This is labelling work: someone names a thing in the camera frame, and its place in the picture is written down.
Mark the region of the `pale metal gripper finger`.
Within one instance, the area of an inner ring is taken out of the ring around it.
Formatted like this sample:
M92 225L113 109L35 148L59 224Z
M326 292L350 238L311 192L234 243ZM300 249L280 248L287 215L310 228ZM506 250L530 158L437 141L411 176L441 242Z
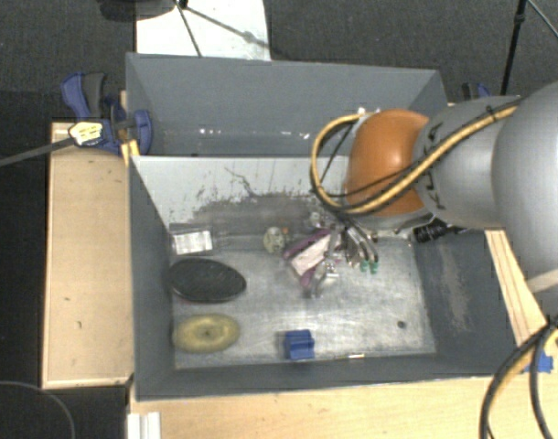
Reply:
M318 298L323 290L339 278L336 265L322 262L304 274L304 295L307 298Z

